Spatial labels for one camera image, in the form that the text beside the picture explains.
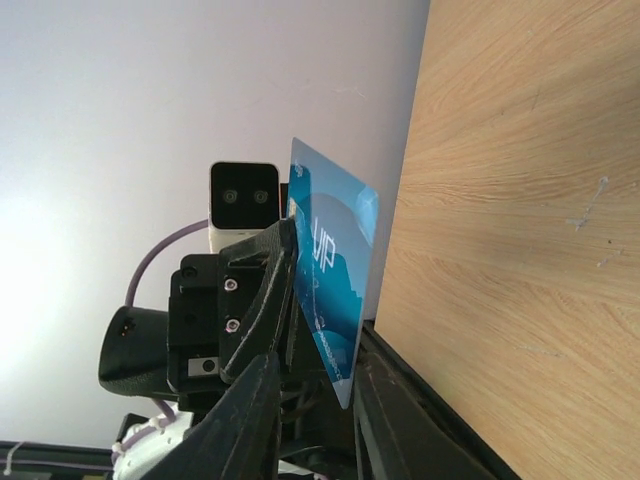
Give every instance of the vip card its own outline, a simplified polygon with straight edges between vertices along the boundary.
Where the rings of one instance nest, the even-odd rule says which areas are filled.
[[[342,408],[348,408],[373,240],[378,194],[293,139],[288,214],[295,217],[294,290]]]

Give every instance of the wooden table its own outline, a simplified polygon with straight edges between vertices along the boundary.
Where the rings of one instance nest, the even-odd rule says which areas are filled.
[[[523,478],[640,478],[640,1],[432,1],[376,329]]]

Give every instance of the screw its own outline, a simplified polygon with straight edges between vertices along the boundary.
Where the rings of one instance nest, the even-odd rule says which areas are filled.
[[[224,289],[227,292],[233,292],[238,288],[238,282],[236,282],[233,278],[227,278],[224,281]]]
[[[239,328],[240,322],[237,319],[232,318],[227,322],[227,328],[225,330],[227,331],[227,333],[236,333]]]

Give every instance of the purple cable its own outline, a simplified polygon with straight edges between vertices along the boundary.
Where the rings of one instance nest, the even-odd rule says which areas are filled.
[[[138,285],[140,284],[140,280],[142,279],[144,272],[147,270],[147,268],[149,267],[153,259],[156,258],[160,252],[162,252],[169,245],[177,242],[181,238],[186,237],[191,233],[204,230],[208,226],[209,226],[208,220],[200,220],[199,222],[192,223],[191,225],[187,225],[186,227],[181,228],[177,232],[172,233],[165,239],[161,240],[155,247],[153,247],[149,251],[149,253],[147,253],[144,256],[144,258],[138,265],[138,268],[136,268],[136,271],[133,272],[133,276],[131,277],[131,281],[129,282],[129,287],[127,288],[127,295],[125,296],[125,300],[124,300],[125,306],[133,307],[133,302],[136,298],[136,291],[138,290]],[[159,421],[160,428],[165,428],[166,426],[170,425],[176,420],[175,412],[165,402],[163,402],[162,400],[153,399],[153,403],[155,403],[156,406],[160,409],[160,411],[164,413],[165,417],[167,417],[167,418],[160,419]],[[136,442],[146,437],[150,433],[154,432],[155,430],[156,430],[155,427],[145,427],[139,432],[133,434],[131,438],[129,438],[126,442],[122,444],[122,450],[126,452],[129,448],[135,445]],[[119,456],[120,456],[120,453],[118,452],[114,452],[111,455],[111,460],[114,464]]]
[[[140,284],[140,280],[142,279],[142,275],[144,275],[145,270],[149,266],[149,264],[153,261],[154,258],[158,256],[160,252],[162,252],[165,248],[167,248],[172,243],[177,242],[183,237],[187,235],[197,232],[199,230],[204,230],[209,226],[208,220],[201,220],[196,223],[192,223],[191,225],[187,225],[186,227],[181,228],[177,232],[172,233],[164,240],[160,241],[155,247],[153,247],[149,253],[145,255],[145,257],[136,268],[136,271],[133,273],[133,277],[131,277],[131,281],[129,282],[129,288],[127,288],[127,296],[125,297],[124,304],[127,307],[133,307],[133,301],[136,297],[136,290],[138,290],[138,285]]]
[[[171,423],[176,421],[176,413],[173,411],[173,408],[167,405],[166,402],[154,398],[153,403],[155,403],[160,411],[164,413],[164,416],[167,417],[167,420],[169,420]]]

